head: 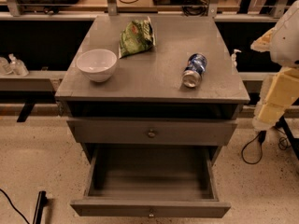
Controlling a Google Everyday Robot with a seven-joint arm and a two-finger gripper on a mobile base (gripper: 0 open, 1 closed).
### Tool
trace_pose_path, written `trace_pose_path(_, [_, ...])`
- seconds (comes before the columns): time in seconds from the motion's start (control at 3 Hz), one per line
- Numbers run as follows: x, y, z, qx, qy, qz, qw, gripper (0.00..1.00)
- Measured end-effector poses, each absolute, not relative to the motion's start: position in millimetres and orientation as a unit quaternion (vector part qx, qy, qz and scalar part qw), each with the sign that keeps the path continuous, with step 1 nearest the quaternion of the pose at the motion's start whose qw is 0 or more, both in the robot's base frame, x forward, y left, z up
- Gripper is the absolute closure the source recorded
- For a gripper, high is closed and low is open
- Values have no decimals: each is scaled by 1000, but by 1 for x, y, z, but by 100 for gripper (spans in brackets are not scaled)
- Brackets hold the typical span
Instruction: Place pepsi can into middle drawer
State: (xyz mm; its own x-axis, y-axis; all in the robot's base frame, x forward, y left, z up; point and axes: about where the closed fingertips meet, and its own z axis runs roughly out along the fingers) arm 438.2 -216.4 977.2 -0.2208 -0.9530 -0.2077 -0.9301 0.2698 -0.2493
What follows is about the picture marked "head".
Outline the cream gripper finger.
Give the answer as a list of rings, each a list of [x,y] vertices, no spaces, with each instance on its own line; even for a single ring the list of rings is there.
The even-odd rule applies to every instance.
[[[267,131],[273,127],[298,98],[299,69],[283,67],[276,74],[268,75],[254,111],[254,129]]]
[[[266,52],[272,49],[272,38],[275,32],[274,28],[269,29],[262,36],[252,42],[250,48],[258,52]]]

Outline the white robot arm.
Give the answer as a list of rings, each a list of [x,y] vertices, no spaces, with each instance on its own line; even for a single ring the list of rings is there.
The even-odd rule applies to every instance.
[[[260,101],[254,111],[253,127],[266,131],[299,98],[299,1],[296,0],[276,25],[255,40],[250,48],[270,52],[281,69],[264,79]]]

